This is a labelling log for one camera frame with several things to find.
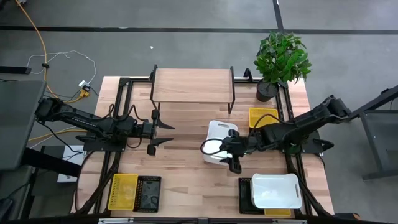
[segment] white basket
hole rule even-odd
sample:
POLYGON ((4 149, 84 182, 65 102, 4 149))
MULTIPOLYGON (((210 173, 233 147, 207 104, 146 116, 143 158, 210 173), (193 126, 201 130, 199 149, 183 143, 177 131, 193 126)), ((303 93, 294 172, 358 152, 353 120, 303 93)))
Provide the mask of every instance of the white basket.
MULTIPOLYGON (((237 131, 238 127, 235 124, 229 124, 221 121, 210 121, 209 130, 207 132, 207 139, 217 138, 222 140, 225 137, 229 136, 228 131, 230 129, 237 131)), ((205 146, 203 146, 203 151, 207 153, 219 151, 221 143, 222 143, 221 141, 208 141, 206 142, 205 146)), ((227 157, 232 157, 232 155, 228 154, 225 151, 219 152, 211 156, 203 155, 203 159, 205 161, 225 166, 227 166, 228 164, 225 162, 220 162, 220 160, 225 159, 227 157)))
POLYGON ((301 208, 299 180, 294 174, 261 175, 251 179, 252 203, 257 208, 301 208))

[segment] yellow tray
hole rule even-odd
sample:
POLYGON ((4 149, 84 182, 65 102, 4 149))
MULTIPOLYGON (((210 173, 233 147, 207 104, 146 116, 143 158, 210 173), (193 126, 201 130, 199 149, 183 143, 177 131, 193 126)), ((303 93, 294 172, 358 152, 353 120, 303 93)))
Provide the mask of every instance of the yellow tray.
POLYGON ((132 211, 134 209, 134 202, 136 200, 137 183, 137 174, 113 175, 108 209, 132 211))
MULTIPOLYGON (((249 108, 249 127, 253 128, 259 118, 264 114, 271 114, 274 115, 276 118, 278 117, 278 110, 277 109, 270 109, 270 108, 249 108)), ((264 117, 256 128, 260 128, 266 124, 273 124, 278 123, 278 120, 275 120, 271 116, 264 117)))

